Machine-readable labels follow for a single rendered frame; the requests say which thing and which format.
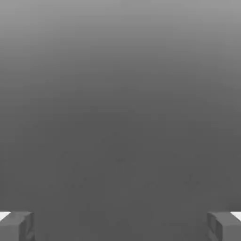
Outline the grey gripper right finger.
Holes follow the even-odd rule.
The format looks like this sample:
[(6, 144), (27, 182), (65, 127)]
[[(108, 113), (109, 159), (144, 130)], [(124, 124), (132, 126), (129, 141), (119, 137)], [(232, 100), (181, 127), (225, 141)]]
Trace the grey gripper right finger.
[(241, 211), (208, 212), (208, 241), (241, 241)]

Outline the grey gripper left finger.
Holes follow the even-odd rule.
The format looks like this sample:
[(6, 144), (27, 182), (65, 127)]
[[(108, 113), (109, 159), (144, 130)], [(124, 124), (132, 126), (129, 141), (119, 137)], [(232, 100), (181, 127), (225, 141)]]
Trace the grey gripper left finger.
[(35, 241), (34, 212), (0, 211), (0, 241)]

